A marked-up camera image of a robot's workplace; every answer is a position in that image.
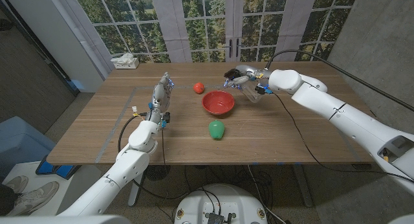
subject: red ball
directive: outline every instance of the red ball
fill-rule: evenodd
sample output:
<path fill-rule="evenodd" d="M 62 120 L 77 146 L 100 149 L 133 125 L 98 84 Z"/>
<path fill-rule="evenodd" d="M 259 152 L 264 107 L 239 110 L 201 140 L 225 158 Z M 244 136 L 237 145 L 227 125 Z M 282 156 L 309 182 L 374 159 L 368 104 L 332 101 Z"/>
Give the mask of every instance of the red ball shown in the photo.
<path fill-rule="evenodd" d="M 193 90 L 194 90 L 197 94 L 201 94 L 201 93 L 204 91 L 204 85 L 203 85 L 201 82 L 196 83 L 196 84 L 193 86 Z"/>

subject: sneaker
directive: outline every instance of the sneaker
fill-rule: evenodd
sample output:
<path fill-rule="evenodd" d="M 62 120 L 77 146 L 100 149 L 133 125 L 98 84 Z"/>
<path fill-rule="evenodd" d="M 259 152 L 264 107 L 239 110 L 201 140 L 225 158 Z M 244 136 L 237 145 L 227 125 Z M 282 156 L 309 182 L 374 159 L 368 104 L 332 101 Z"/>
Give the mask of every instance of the sneaker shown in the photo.
<path fill-rule="evenodd" d="M 19 194 L 26 188 L 28 177 L 20 175 L 9 181 L 6 186 L 13 189 L 14 193 Z"/>
<path fill-rule="evenodd" d="M 58 191 L 59 183 L 56 181 L 49 182 L 42 187 L 26 192 L 18 197 L 14 203 L 14 208 L 7 216 L 30 215 L 35 210 L 46 205 Z"/>

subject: table leg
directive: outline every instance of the table leg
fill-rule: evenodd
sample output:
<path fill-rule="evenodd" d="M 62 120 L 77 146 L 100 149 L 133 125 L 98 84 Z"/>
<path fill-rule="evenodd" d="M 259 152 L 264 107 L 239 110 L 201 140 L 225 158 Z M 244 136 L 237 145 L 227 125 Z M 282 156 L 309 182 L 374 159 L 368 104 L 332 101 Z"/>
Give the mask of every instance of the table leg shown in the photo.
<path fill-rule="evenodd" d="M 303 171 L 302 165 L 293 165 L 293 171 L 295 173 L 295 177 L 302 194 L 303 204 L 309 208 L 313 207 L 312 196 L 309 192 L 308 183 L 306 181 L 305 172 Z"/>
<path fill-rule="evenodd" d="M 142 175 L 143 174 L 140 174 L 135 178 L 135 181 L 140 183 L 141 185 L 142 185 L 142 181 L 143 181 Z M 136 201 L 138 200 L 139 192 L 140 192 L 140 188 L 133 182 L 131 192 L 129 193 L 129 198 L 128 198 L 128 205 L 130 207 L 133 207 L 133 206 L 136 205 Z"/>

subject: white box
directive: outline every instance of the white box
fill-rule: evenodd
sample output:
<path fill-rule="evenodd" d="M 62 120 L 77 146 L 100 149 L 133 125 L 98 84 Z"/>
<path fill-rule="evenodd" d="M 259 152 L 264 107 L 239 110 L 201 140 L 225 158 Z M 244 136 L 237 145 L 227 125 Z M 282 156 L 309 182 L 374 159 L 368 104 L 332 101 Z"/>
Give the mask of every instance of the white box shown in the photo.
<path fill-rule="evenodd" d="M 138 60 L 138 58 L 134 58 L 131 64 L 127 64 L 127 65 L 121 65 L 119 63 L 115 63 L 115 69 L 136 69 L 138 67 L 138 65 L 140 64 L 140 61 Z"/>
<path fill-rule="evenodd" d="M 69 208 L 88 188 L 101 177 L 101 171 L 92 165 L 83 165 L 69 180 L 58 175 L 36 175 L 38 162 L 16 164 L 7 175 L 3 184 L 19 175 L 28 177 L 28 183 L 23 192 L 30 192 L 41 186 L 57 181 L 59 189 L 53 198 L 44 206 L 31 213 L 31 216 L 55 216 Z"/>

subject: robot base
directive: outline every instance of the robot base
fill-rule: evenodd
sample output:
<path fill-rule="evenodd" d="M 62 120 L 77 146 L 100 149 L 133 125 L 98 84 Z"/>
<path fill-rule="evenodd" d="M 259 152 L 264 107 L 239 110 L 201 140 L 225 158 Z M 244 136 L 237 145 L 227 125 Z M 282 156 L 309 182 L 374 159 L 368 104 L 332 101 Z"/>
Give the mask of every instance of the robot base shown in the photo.
<path fill-rule="evenodd" d="M 175 224 L 222 224 L 228 223 L 229 219 L 231 220 L 231 224 L 267 223 L 263 205 L 246 190 L 227 184 L 206 185 L 204 189 L 216 195 L 220 204 L 212 194 L 207 193 L 213 201 L 213 204 L 204 191 L 194 191 L 188 194 L 178 205 L 174 217 Z M 220 216 L 218 215 L 219 205 L 221 206 Z"/>

